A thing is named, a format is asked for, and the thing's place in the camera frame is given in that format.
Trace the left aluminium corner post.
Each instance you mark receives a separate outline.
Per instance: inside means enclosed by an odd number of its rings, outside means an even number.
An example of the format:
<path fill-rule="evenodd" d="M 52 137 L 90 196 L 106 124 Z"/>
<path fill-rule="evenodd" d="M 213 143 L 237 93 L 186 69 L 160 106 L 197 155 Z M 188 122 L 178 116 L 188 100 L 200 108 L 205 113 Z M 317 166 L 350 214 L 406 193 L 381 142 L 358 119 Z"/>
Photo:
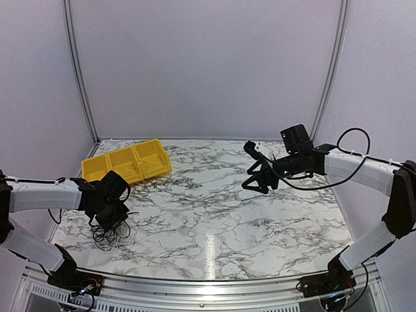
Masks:
<path fill-rule="evenodd" d="M 81 101 L 82 110 L 84 113 L 84 118 L 86 120 L 86 125 L 88 132 L 90 133 L 91 139 L 95 144 L 100 142 L 98 131 L 94 122 L 94 117 L 92 114 L 92 109 L 90 106 L 85 81 L 83 78 L 81 62 L 79 59 L 79 52 L 77 48 L 77 40 L 75 37 L 75 26 L 73 20 L 73 10 L 72 2 L 68 0 L 62 1 L 64 24 L 66 28 L 66 36 L 68 40 L 68 47 L 71 58 L 71 65 L 73 68 L 73 74 L 75 77 L 75 84 Z"/>

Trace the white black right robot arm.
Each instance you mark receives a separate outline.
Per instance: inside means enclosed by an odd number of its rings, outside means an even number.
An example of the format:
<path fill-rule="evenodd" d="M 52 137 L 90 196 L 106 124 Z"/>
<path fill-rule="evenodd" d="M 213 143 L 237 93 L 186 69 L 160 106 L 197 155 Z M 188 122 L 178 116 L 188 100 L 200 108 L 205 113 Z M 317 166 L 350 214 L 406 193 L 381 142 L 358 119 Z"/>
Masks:
<path fill-rule="evenodd" d="M 415 231 L 415 161 L 372 156 L 371 138 L 362 128 L 345 131 L 364 134 L 363 153 L 341 144 L 316 146 L 302 124 L 281 131 L 286 156 L 277 157 L 264 144 L 247 141 L 245 152 L 254 159 L 242 183 L 246 190 L 267 194 L 284 183 L 295 190 L 332 189 L 354 242 L 328 263 L 325 273 L 298 282 L 305 297 L 339 293 L 356 286 L 353 271 L 382 255 L 399 239 Z M 322 176 L 322 187 L 296 186 L 296 180 Z"/>

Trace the aluminium corner post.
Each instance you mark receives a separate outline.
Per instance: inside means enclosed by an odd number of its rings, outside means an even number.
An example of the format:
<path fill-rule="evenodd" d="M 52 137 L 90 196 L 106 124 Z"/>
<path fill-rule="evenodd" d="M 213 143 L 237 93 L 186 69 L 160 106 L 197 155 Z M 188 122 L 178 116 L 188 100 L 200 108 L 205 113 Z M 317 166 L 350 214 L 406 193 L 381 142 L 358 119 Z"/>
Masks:
<path fill-rule="evenodd" d="M 348 13 L 350 8 L 349 0 L 342 0 L 339 6 L 339 15 L 337 18 L 337 26 L 335 30 L 335 38 L 333 42 L 333 47 L 330 55 L 330 63 L 328 66 L 326 78 L 324 81 L 324 86 L 320 95 L 320 100 L 318 103 L 318 108 L 313 120 L 313 125 L 311 128 L 311 139 L 313 142 L 317 141 L 320 128 L 322 126 L 325 112 L 328 108 L 330 102 L 330 96 L 335 81 L 335 76 L 337 69 L 339 67 L 339 62 L 341 59 L 341 54 L 343 50 L 343 45 L 345 41 L 345 32 L 346 26 L 348 23 Z"/>
<path fill-rule="evenodd" d="M 64 24 L 66 28 L 66 36 L 68 40 L 68 47 L 71 58 L 71 65 L 73 68 L 73 74 L 75 77 L 75 84 L 81 101 L 82 110 L 84 113 L 84 118 L 86 120 L 86 125 L 88 132 L 90 133 L 91 139 L 95 144 L 100 142 L 98 131 L 94 122 L 94 117 L 92 114 L 92 109 L 90 106 L 85 81 L 83 78 L 81 62 L 79 59 L 79 52 L 77 48 L 77 40 L 75 37 L 75 26 L 73 20 L 73 10 L 72 2 L 68 0 L 62 1 Z"/>

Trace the yellow three-compartment plastic bin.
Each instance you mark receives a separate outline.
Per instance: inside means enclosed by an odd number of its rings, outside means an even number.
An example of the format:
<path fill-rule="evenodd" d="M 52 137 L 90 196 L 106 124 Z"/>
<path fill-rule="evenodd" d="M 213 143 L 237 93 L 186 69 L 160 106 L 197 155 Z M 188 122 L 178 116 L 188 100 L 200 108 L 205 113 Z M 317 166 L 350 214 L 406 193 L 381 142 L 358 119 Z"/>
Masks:
<path fill-rule="evenodd" d="M 114 171 L 130 185 L 172 171 L 169 155 L 157 138 L 85 159 L 81 166 L 88 182 Z"/>

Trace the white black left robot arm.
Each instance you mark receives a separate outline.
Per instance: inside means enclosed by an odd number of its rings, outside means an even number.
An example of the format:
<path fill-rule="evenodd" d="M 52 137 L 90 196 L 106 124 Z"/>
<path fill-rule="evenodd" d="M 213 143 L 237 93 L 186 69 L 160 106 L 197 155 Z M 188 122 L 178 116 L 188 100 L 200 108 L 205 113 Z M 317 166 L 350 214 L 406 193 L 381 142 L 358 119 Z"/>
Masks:
<path fill-rule="evenodd" d="M 100 229 L 114 230 L 127 218 L 125 201 L 130 191 L 129 183 L 114 171 L 91 182 L 80 177 L 39 180 L 1 175 L 1 247 L 39 265 L 51 285 L 76 291 L 98 288 L 101 276 L 79 271 L 63 247 L 37 237 L 10 215 L 48 209 L 80 211 L 96 220 Z"/>

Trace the right aluminium corner post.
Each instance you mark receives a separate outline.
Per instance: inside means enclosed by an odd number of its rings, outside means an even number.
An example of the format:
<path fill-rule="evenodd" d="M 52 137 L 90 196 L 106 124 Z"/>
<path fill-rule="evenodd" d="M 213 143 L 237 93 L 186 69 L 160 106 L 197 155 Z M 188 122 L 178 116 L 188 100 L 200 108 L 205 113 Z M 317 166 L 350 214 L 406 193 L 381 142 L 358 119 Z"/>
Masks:
<path fill-rule="evenodd" d="M 343 50 L 343 45 L 345 41 L 345 32 L 346 26 L 348 23 L 348 13 L 350 8 L 349 0 L 342 0 L 339 6 L 339 15 L 337 18 L 337 26 L 335 30 L 335 38 L 333 42 L 333 47 L 330 55 L 330 63 L 328 66 L 326 78 L 324 81 L 324 86 L 320 95 L 320 100 L 318 103 L 318 108 L 313 120 L 313 125 L 311 128 L 311 139 L 313 142 L 317 141 L 320 128 L 322 126 L 325 112 L 328 108 L 330 102 L 330 96 L 335 81 L 335 76 L 337 69 L 339 67 L 339 62 L 341 59 L 341 54 Z"/>

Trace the aluminium front frame rail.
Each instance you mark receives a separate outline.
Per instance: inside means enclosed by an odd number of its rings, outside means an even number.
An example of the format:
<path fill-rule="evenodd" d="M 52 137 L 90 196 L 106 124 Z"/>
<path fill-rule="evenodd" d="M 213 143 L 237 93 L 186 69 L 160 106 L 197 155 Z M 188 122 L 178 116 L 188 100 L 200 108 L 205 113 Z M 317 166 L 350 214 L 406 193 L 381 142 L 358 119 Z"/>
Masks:
<path fill-rule="evenodd" d="M 335 290 L 322 285 L 325 272 L 237 281 L 138 278 L 84 269 L 100 277 L 100 292 L 89 296 L 47 283 L 27 263 L 12 311 L 390 311 L 373 262 L 352 274 L 354 283 Z"/>

